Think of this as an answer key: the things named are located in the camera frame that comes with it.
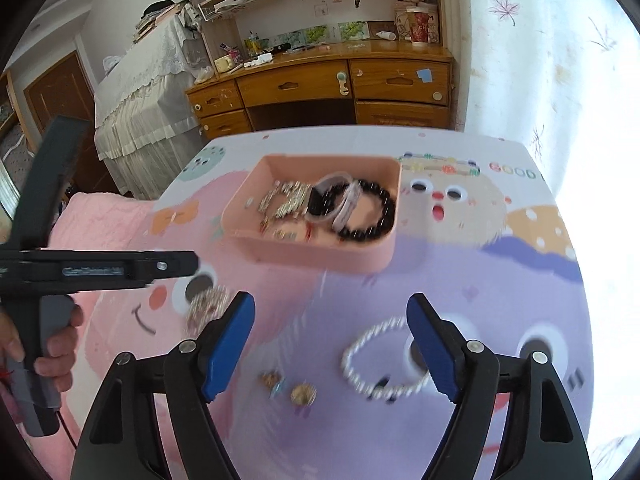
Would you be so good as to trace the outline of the person's left hand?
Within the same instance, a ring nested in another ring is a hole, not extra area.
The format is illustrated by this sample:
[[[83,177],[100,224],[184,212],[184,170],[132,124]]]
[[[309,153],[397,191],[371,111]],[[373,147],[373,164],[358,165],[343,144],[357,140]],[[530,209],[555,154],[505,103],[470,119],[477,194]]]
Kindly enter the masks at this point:
[[[75,304],[70,314],[70,322],[48,339],[47,354],[36,359],[37,374],[50,378],[59,393],[72,388],[72,368],[76,362],[79,339],[78,328],[83,322],[84,311]],[[22,362],[25,357],[18,330],[4,310],[1,310],[1,351],[16,362]]]

